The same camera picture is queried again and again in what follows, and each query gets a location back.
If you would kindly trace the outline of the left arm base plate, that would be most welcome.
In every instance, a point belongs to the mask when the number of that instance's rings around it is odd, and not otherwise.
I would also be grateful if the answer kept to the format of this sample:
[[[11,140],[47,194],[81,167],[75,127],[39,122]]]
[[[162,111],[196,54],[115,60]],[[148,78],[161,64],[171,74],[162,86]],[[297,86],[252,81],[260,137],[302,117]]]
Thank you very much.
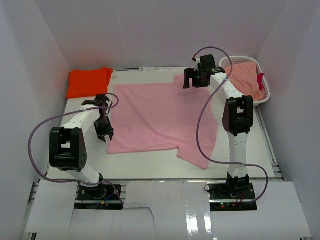
[[[75,210],[106,210],[121,211],[123,204],[118,195],[124,200],[122,194],[124,188],[120,184],[114,187],[110,184],[103,184],[96,187],[78,186],[75,197]]]

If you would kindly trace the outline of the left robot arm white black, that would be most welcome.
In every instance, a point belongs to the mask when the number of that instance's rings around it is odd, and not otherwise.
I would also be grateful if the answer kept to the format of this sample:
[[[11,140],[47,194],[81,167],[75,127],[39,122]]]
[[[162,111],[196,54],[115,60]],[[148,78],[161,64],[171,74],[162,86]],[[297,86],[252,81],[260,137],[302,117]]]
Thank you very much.
[[[94,100],[85,100],[81,111],[62,127],[54,127],[49,133],[49,164],[72,175],[78,183],[88,188],[88,193],[99,200],[105,196],[103,177],[88,163],[85,134],[94,126],[97,138],[111,140],[114,128],[107,116],[112,101],[105,94],[98,94]]]

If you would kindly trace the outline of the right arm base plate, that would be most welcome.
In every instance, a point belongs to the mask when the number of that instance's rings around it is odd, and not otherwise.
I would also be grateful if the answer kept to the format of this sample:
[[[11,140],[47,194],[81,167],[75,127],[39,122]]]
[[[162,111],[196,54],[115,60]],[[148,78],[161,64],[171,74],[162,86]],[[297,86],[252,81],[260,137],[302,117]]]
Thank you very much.
[[[204,190],[209,196],[211,212],[247,212],[257,211],[257,203],[249,203],[255,200],[253,184],[236,193],[230,193],[225,183],[206,184]]]

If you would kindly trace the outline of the pink t shirt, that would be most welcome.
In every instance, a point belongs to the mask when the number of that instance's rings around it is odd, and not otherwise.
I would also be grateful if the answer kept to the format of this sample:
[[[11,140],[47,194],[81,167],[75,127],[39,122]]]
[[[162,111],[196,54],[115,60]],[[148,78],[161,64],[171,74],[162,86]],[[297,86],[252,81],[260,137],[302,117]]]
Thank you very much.
[[[170,83],[116,84],[119,104],[111,110],[114,128],[109,154],[177,149],[177,156],[207,169],[216,145],[218,122],[204,88],[184,89],[184,76]]]

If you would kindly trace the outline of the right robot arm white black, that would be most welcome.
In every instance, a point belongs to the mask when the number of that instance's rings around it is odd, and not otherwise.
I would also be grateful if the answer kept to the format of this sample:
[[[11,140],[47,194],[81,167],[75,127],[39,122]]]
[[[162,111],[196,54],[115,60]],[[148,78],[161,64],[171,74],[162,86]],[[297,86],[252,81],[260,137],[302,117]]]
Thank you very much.
[[[213,55],[192,58],[194,68],[184,70],[184,89],[213,87],[225,101],[222,125],[229,140],[229,167],[226,183],[219,189],[222,194],[236,200],[249,189],[247,170],[247,140],[254,123],[254,100],[245,96],[231,83],[226,71],[216,67]]]

